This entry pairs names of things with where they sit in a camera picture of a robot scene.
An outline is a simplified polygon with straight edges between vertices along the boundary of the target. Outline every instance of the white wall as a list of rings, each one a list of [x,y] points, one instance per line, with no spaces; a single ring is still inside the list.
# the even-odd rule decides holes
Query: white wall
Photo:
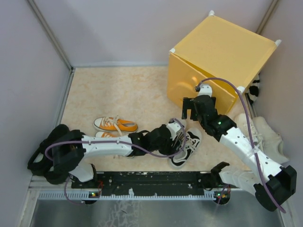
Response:
[[[73,66],[163,64],[210,10],[256,31],[271,0],[36,0]]]
[[[27,161],[54,124],[68,69],[25,0],[0,3],[0,226],[14,227]]]
[[[293,196],[297,212],[303,201],[303,1],[282,0],[264,30],[263,36],[282,39],[261,72],[258,115],[284,139],[284,152],[297,170],[297,192]]]

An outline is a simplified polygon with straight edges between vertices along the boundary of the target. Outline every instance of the yellow box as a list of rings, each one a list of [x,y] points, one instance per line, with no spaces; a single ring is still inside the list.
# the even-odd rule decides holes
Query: yellow box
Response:
[[[247,88],[275,49],[272,40],[208,16],[170,51],[167,96],[182,107],[183,97],[196,97],[194,87],[209,77]],[[238,99],[237,94],[224,82],[207,83],[217,97],[218,113],[227,114]]]

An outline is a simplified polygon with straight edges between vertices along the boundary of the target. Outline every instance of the orange shoe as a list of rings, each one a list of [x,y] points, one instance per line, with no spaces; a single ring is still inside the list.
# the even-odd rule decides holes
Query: orange shoe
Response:
[[[98,131],[95,134],[95,137],[100,137],[100,138],[111,138],[111,137],[116,137],[114,134],[109,133],[109,132],[104,132],[104,131]]]
[[[119,116],[99,117],[94,121],[94,126],[98,131],[118,131],[122,136],[122,132],[136,132],[138,125],[135,122],[119,119]]]

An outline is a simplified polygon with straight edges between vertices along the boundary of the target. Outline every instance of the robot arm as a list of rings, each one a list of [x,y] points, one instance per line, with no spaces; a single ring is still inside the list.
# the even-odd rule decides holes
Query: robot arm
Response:
[[[276,206],[261,184],[255,153],[259,157],[261,174],[266,185],[279,205],[295,193],[296,171],[291,166],[284,168],[267,157],[259,148],[252,148],[236,123],[228,116],[217,113],[216,98],[212,97],[210,85],[201,84],[196,91],[199,92],[197,97],[183,99],[182,119],[187,118],[187,110],[190,109],[190,119],[199,121],[208,135],[231,149],[252,171],[252,173],[244,172],[222,163],[220,170],[217,171],[221,182],[235,185],[254,194],[263,207],[274,211]]]
[[[137,147],[144,148],[150,153],[159,150],[163,155],[172,155],[176,152],[173,142],[181,131],[181,126],[174,120],[151,132],[135,132],[128,136],[116,138],[90,137],[79,130],[73,130],[56,141],[56,143],[70,141],[71,144],[55,146],[52,149],[54,171],[56,173],[69,172],[79,181],[87,182],[95,177],[95,171],[93,165],[83,161],[85,158],[107,155],[142,156],[146,154]]]

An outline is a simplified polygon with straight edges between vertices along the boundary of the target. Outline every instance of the black sneaker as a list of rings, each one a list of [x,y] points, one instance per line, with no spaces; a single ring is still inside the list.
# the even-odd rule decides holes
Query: black sneaker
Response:
[[[183,151],[181,151],[178,155],[173,158],[169,158],[169,164],[175,168],[180,169],[187,162],[189,157],[194,153],[194,151],[199,147],[202,134],[201,131],[197,128],[191,128],[186,132],[186,145]]]

